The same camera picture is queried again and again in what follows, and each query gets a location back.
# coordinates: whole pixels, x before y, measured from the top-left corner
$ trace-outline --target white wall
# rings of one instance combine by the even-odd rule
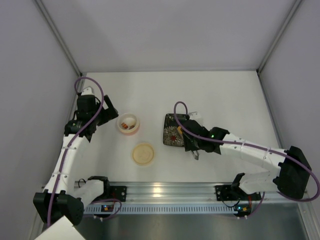
[[[286,147],[300,147],[320,178],[320,1],[306,0],[262,73]],[[313,180],[310,194],[315,193]],[[320,219],[320,200],[313,202]]]
[[[84,72],[255,70],[294,0],[44,0]]]
[[[62,144],[76,78],[31,0],[0,3],[0,232],[25,240]]]

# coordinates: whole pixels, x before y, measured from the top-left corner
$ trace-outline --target white table surface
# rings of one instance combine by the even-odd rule
[[[163,144],[163,125],[174,104],[183,101],[189,112],[199,112],[204,126],[221,127],[267,147],[278,147],[267,105],[255,71],[109,72],[88,73],[108,94],[119,114],[134,113],[140,129],[126,136],[116,119],[97,128],[83,158],[77,178],[106,176],[111,182],[232,182],[238,173],[261,169],[239,159],[200,151],[199,161],[184,148]],[[101,94],[94,83],[95,95]],[[185,113],[179,106],[178,113]],[[135,145],[153,145],[155,158],[138,166],[131,158]]]

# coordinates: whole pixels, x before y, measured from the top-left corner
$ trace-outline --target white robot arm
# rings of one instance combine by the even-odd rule
[[[300,200],[304,196],[311,167],[299,148],[294,146],[289,150],[267,148],[246,141],[219,127],[207,130],[201,124],[199,113],[185,115],[183,123],[179,122],[175,113],[175,120],[180,126],[178,130],[182,133],[185,151],[192,151],[196,160],[199,159],[198,150],[204,150],[208,153],[235,157],[265,169],[254,174],[239,173],[228,187],[226,184],[222,188],[216,186],[216,191],[221,194],[222,190],[227,191],[223,194],[228,200],[245,200],[248,199],[248,195],[256,192],[281,192],[295,200]]]
[[[89,145],[97,126],[118,117],[117,110],[113,107],[109,97],[105,95],[104,102],[108,108],[102,108],[96,118],[79,133],[79,130],[91,121],[98,112],[98,108],[101,107],[102,103],[96,100],[91,87],[87,87],[79,94],[74,117],[65,125],[60,156],[51,178],[43,192],[37,192],[34,195],[33,204],[44,223],[49,221],[54,223],[66,216],[73,225],[77,225],[81,222],[84,208],[87,205],[97,197],[107,199],[110,194],[110,183],[108,178],[103,176],[92,176],[84,186],[77,190],[74,188],[75,170],[77,169],[75,165]]]

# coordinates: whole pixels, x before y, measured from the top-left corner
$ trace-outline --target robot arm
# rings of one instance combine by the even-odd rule
[[[215,152],[241,159],[265,169],[264,172],[254,174],[239,173],[230,186],[234,193],[250,195],[256,192],[281,192],[293,199],[302,199],[310,174],[286,157],[272,153],[276,151],[293,157],[311,170],[308,161],[299,148],[294,146],[289,150],[266,148],[237,137],[228,130],[219,127],[214,127],[209,131],[192,117],[182,125],[198,136],[221,141],[202,140],[182,130],[185,151]],[[241,142],[242,145],[232,144],[232,142]],[[248,146],[250,144],[267,149],[267,151]]]
[[[102,109],[94,121],[68,146],[76,133],[88,123],[98,111],[101,103],[96,102],[96,99],[91,87],[84,89],[78,96],[77,110],[75,111],[74,117],[64,127],[63,144],[55,169],[49,182],[44,187],[43,192],[37,192],[34,195],[33,204],[44,223],[47,222],[49,202],[52,194],[54,194],[54,199],[51,209],[51,222],[54,223],[61,217],[66,216],[73,225],[81,222],[84,208],[94,199],[99,196],[109,195],[110,184],[107,177],[92,176],[81,188],[75,190],[74,187],[77,160],[82,157],[85,149],[88,147],[97,126],[118,117],[118,112],[107,95],[104,96],[104,101],[108,108]],[[63,167],[62,170],[59,171],[63,159]],[[59,181],[54,191],[58,176]]]

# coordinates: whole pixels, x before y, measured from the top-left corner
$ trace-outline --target round lid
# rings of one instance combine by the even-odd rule
[[[155,150],[149,143],[140,143],[132,151],[134,162],[140,166],[148,165],[155,156]]]

